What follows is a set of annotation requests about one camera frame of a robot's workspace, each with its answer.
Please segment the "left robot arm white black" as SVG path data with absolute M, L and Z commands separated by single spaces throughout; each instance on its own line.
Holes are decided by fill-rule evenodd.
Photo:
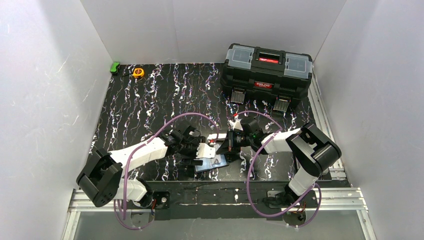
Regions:
M 147 163 L 175 154 L 195 159 L 207 142 L 188 121 L 166 128 L 157 136 L 130 147 L 111 152 L 94 151 L 76 178 L 76 184 L 95 207 L 113 200 L 132 201 L 147 208 L 153 203 L 153 190 L 142 179 L 129 179 L 130 172 Z

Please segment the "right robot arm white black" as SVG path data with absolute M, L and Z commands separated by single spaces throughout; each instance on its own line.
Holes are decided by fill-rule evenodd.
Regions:
M 230 125 L 217 154 L 237 154 L 242 147 L 251 147 L 260 155 L 292 152 L 300 166 L 282 196 L 291 202 L 303 195 L 342 156 L 339 146 L 312 122 L 275 134 L 265 133 L 254 117 L 232 121 Z

